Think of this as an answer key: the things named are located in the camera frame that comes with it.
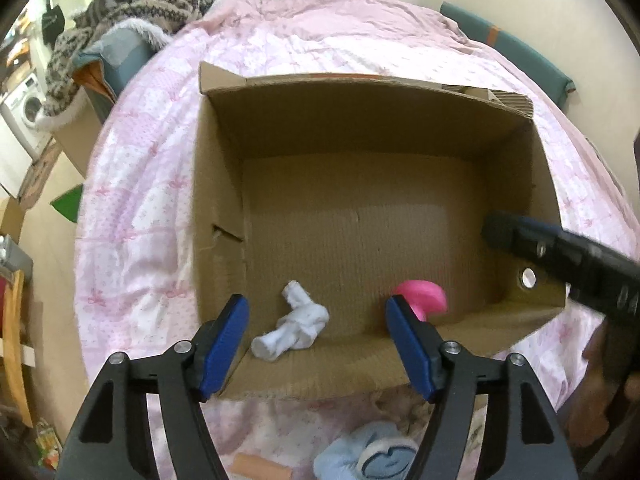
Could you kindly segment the person's right hand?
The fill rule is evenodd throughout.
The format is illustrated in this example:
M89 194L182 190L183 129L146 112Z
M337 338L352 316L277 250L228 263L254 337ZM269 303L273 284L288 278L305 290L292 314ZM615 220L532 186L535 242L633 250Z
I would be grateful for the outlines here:
M585 375L562 406L562 426L571 448L586 448L608 431L605 411L613 400L614 388L603 375L603 347L608 322L593 332L582 352Z

